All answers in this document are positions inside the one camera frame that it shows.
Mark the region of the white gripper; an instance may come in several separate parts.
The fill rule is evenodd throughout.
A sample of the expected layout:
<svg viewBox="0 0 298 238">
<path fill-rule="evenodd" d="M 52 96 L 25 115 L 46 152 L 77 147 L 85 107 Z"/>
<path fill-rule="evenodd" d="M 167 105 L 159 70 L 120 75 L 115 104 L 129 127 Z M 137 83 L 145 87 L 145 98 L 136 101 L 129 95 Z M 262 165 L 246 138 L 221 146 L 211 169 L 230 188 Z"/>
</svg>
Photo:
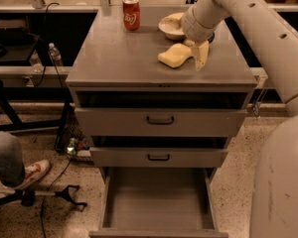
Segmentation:
<svg viewBox="0 0 298 238">
<path fill-rule="evenodd" d="M 195 59 L 196 71 L 200 71 L 207 63 L 209 55 L 209 42 L 219 24 L 219 18 L 213 15 L 209 10 L 194 5 L 184 14 L 174 13 L 161 20 L 161 23 L 170 29 L 182 30 L 188 40 L 184 45 L 191 49 Z"/>
</svg>

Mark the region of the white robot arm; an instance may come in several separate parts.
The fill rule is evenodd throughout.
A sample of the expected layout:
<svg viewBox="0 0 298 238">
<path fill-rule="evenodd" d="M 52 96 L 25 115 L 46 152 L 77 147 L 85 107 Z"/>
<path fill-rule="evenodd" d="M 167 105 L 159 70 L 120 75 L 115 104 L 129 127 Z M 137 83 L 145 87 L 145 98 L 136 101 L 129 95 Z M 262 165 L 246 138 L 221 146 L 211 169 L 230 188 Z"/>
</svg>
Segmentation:
<svg viewBox="0 0 298 238">
<path fill-rule="evenodd" d="M 291 116 L 260 151 L 249 238 L 298 238 L 298 33 L 264 0 L 198 0 L 182 17 L 185 36 L 200 44 L 233 17 Z"/>
</svg>

